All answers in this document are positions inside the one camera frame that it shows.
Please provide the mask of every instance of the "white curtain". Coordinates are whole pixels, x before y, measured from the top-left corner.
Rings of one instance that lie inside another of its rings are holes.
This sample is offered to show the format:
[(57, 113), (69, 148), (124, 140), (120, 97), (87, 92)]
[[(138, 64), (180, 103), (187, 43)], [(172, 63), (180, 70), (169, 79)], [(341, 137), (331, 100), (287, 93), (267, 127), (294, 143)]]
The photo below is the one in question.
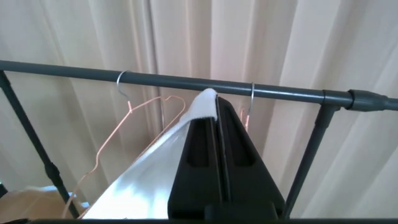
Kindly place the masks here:
[[(0, 1), (0, 59), (159, 73), (398, 98), (398, 1)], [(6, 72), (71, 190), (127, 112), (116, 84)], [(138, 105), (195, 91), (123, 85)], [(221, 95), (236, 111), (249, 98)], [(45, 186), (38, 155), (0, 93), (0, 181)], [(286, 197), (318, 105), (256, 98), (252, 138)], [(179, 112), (177, 101), (135, 112), (79, 196), (90, 203)], [(398, 113), (336, 113), (293, 217), (398, 217)]]

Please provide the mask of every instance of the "beige curtain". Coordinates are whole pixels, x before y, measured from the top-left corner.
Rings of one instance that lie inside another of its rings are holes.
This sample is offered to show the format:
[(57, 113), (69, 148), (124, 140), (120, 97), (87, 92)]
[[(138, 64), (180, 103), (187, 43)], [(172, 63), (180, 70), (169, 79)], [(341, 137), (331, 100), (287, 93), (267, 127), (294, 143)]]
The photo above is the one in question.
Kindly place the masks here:
[[(398, 98), (398, 1), (0, 1), (0, 59)], [(127, 112), (115, 83), (6, 73), (71, 190)], [(123, 85), (138, 105), (195, 91)], [(249, 98), (223, 95), (236, 111)], [(0, 93), (0, 181), (51, 182)], [(177, 101), (137, 111), (83, 184), (94, 202), (164, 124)], [(319, 106), (255, 99), (249, 135), (286, 197)], [(341, 110), (326, 132), (293, 217), (398, 217), (398, 113)]]

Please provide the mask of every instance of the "white garment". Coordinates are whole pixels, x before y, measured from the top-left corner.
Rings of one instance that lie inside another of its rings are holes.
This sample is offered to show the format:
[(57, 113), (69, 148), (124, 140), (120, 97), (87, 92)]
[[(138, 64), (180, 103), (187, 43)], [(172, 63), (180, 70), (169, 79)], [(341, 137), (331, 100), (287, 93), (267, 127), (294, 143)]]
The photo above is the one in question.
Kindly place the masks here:
[(217, 119), (216, 95), (213, 89), (201, 92), (180, 121), (120, 175), (83, 218), (168, 218), (167, 201), (189, 124), (193, 119)]

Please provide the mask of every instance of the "black metal rod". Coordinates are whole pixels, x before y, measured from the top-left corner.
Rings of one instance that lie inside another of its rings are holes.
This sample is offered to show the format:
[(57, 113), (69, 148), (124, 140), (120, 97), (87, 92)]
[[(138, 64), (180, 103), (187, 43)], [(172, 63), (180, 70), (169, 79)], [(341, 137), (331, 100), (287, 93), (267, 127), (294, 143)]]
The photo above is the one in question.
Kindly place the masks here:
[[(62, 196), (63, 200), (66, 203), (69, 199), (69, 194), (60, 177), (60, 172), (57, 166), (55, 166), (55, 164), (51, 162), (49, 156), (44, 150), (44, 147), (40, 142), (39, 137), (37, 136), (32, 124), (29, 121), (29, 118), (26, 116), (25, 111), (18, 100), (18, 97), (16, 96), (14, 90), (11, 87), (10, 81), (8, 80), (4, 71), (1, 70), (0, 70), (0, 87), (2, 88), (5, 96), (7, 97), (8, 102), (12, 106), (12, 109), (14, 109), (15, 114), (17, 115), (19, 121), (21, 122), (22, 127), (24, 127), (25, 132), (28, 135), (30, 141), (32, 141), (32, 144), (35, 147), (36, 152), (43, 161), (45, 173), (47, 174), (49, 179), (53, 182), (54, 186), (58, 189), (60, 195)], [(70, 204), (69, 211), (74, 218), (77, 218), (79, 216), (79, 213), (73, 203)]]
[(329, 127), (330, 121), (335, 111), (338, 109), (339, 107), (330, 105), (322, 105), (319, 109), (310, 140), (305, 148), (303, 159), (301, 160), (296, 176), (294, 177), (292, 187), (290, 188), (290, 192), (287, 196), (282, 218), (288, 219), (290, 217), (294, 203), (299, 196), (301, 188), (304, 184), (304, 180), (308, 174), (308, 171), (310, 170), (312, 161), (318, 151), (319, 145), (321, 144), (323, 135), (325, 134), (326, 129)]
[[(109, 82), (116, 82), (116, 79), (120, 74), (119, 71), (65, 67), (57, 65), (39, 65), (34, 63), (9, 62), (2, 60), (0, 60), (0, 70), (53, 75), (58, 77), (84, 78), (89, 80), (101, 80)], [(154, 75), (136, 72), (126, 72), (125, 75), (121, 77), (120, 82), (199, 91), (202, 91), (206, 88), (213, 88), (218, 93), (251, 96), (251, 83), (208, 80), (202, 78), (173, 77), (167, 75)], [(255, 85), (254, 96), (278, 100), (328, 104), (344, 107), (347, 109), (353, 106), (354, 103), (353, 94), (345, 91), (311, 90), (261, 84)], [(389, 99), (385, 96), (383, 97), (383, 104), (380, 108), (376, 108), (375, 110), (398, 110), (398, 99)], [(363, 102), (366, 101), (359, 100), (357, 102), (359, 105), (355, 104), (356, 107), (361, 106), (361, 103)]]

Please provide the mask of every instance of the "diagonal black pole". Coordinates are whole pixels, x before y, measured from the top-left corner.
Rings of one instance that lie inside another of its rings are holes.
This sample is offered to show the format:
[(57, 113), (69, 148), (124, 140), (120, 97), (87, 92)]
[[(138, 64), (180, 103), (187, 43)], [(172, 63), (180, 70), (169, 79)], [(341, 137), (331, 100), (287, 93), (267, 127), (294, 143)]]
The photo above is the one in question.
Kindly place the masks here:
[[(12, 109), (14, 109), (15, 114), (17, 115), (19, 121), (21, 122), (21, 125), (24, 127), (25, 132), (28, 135), (30, 141), (32, 141), (32, 144), (35, 147), (38, 155), (43, 161), (47, 177), (49, 177), (54, 186), (58, 189), (60, 195), (62, 196), (63, 200), (66, 203), (69, 199), (69, 194), (60, 177), (60, 172), (57, 166), (55, 166), (55, 164), (51, 162), (49, 156), (45, 152), (39, 137), (37, 136), (32, 124), (30, 123), (29, 118), (26, 116), (25, 111), (21, 103), (19, 102), (17, 95), (12, 89), (11, 83), (8, 80), (4, 71), (0, 71), (0, 87), (2, 88), (5, 96), (7, 97), (8, 102), (12, 106)], [(79, 213), (73, 202), (69, 206), (69, 211), (74, 218), (77, 218), (79, 216)]]
[(322, 105), (319, 109), (310, 140), (305, 148), (303, 159), (298, 167), (292, 188), (290, 188), (289, 195), (286, 199), (285, 208), (282, 213), (283, 219), (290, 218), (290, 213), (292, 212), (294, 203), (299, 196), (300, 190), (304, 184), (304, 180), (310, 170), (312, 161), (318, 151), (319, 145), (321, 144), (323, 135), (325, 134), (326, 129), (329, 127), (330, 121), (337, 110), (339, 110), (339, 107), (330, 105)]

